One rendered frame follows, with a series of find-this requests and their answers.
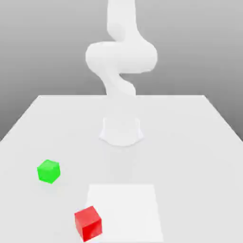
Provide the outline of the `small green cube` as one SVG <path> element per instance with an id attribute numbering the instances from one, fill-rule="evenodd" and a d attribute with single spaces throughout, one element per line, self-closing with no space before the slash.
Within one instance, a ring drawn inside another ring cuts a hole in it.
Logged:
<path id="1" fill-rule="evenodd" d="M 60 165 L 52 160 L 45 160 L 37 167 L 38 178 L 40 181 L 53 184 L 60 176 Z"/>

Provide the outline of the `small red cube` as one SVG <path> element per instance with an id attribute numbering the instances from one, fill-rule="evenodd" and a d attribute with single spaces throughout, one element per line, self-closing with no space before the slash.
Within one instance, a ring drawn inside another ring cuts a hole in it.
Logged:
<path id="1" fill-rule="evenodd" d="M 74 217 L 76 229 L 84 243 L 103 233 L 102 219 L 93 206 L 74 213 Z"/>

